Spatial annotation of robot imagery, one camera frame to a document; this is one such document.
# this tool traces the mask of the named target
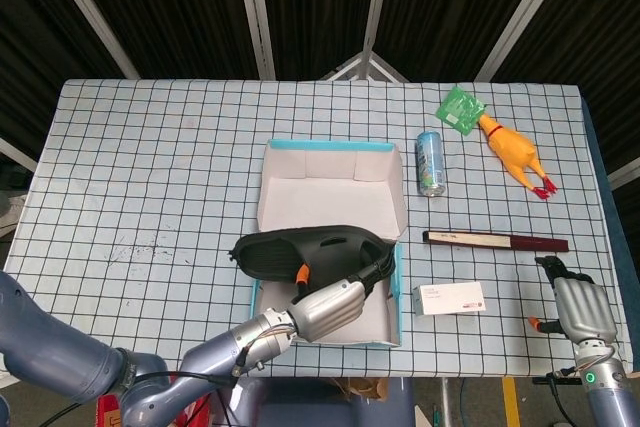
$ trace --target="white tablecloth with grid lines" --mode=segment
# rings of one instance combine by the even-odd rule
[[[556,195],[542,201],[506,174],[480,129],[463,137],[435,117],[451,84],[69,81],[6,270],[58,318],[173,367],[248,318],[253,279],[227,252],[256,231],[266,142],[388,141],[403,156],[409,208],[402,346],[297,344],[265,375],[540,375],[572,365],[569,341],[527,323],[556,315],[535,254],[423,244],[422,231],[436,228],[568,239],[560,257],[606,286],[631,360],[578,89],[460,85],[536,143]],[[424,130],[443,136],[443,197],[417,192]],[[471,280],[486,312],[413,315],[413,287]]]

